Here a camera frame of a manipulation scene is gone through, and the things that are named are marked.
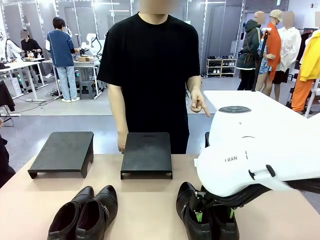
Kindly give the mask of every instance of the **orange scarf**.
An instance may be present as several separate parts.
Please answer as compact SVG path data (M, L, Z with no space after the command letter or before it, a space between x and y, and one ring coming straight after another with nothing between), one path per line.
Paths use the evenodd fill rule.
M280 56L281 38L278 33L277 27L272 22L269 22L267 28L272 28L268 36L268 39L266 40L266 47L267 47L268 54L275 55L275 59L268 59L268 66L272 67L272 70L270 73L270 79L271 81L273 81L276 75L277 65L281 61L281 56Z

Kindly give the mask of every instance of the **black hair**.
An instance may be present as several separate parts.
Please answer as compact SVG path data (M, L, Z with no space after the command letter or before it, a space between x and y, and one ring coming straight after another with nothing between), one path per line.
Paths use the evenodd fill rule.
M28 32L27 29L22 29L21 32Z
M54 29L62 29L63 27L66 26L65 21L61 17L55 17L52 21Z

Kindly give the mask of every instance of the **dark green jacket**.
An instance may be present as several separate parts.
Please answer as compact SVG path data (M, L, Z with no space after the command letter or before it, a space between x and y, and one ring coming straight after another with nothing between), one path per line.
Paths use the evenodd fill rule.
M245 25L245 39L243 43L243 50L236 64L238 68L254 69L256 67L256 59L258 59L258 47L263 36L259 25L254 20L249 20Z

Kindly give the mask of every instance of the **shoe rack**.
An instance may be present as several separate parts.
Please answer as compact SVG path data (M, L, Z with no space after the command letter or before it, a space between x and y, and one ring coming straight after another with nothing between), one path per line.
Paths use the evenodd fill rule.
M234 77L236 73L237 59L209 59L206 60L206 75L208 77Z

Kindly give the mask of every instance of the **yellow shirt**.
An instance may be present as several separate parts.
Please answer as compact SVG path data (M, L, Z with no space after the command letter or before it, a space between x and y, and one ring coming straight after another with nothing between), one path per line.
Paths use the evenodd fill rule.
M318 79L320 76L320 31L312 36L306 47L301 66L300 81Z

